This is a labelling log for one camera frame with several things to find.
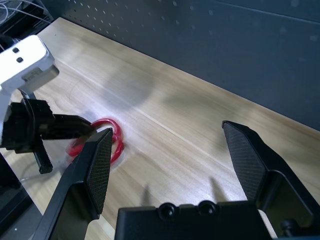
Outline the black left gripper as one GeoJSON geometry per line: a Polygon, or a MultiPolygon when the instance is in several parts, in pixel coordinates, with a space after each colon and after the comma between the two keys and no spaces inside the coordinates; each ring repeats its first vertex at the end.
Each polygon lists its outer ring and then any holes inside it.
{"type": "Polygon", "coordinates": [[[41,140],[51,124],[52,140],[68,140],[93,132],[91,123],[78,115],[54,114],[45,100],[23,98],[11,102],[10,115],[3,123],[1,147],[16,153],[33,152],[40,174],[48,174],[53,165],[41,140]]]}

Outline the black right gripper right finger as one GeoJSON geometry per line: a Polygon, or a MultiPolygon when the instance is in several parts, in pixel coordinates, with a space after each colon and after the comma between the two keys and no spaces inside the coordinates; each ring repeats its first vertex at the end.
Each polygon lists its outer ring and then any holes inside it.
{"type": "Polygon", "coordinates": [[[285,160],[249,127],[223,121],[232,165],[245,196],[274,229],[319,229],[320,205],[285,160]]]}

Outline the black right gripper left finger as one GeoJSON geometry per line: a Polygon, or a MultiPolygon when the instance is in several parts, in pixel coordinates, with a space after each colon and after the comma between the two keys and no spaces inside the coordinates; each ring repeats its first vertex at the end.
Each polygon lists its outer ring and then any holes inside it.
{"type": "Polygon", "coordinates": [[[33,235],[35,240],[83,240],[106,199],[112,128],[92,135],[62,174],[33,235]]]}

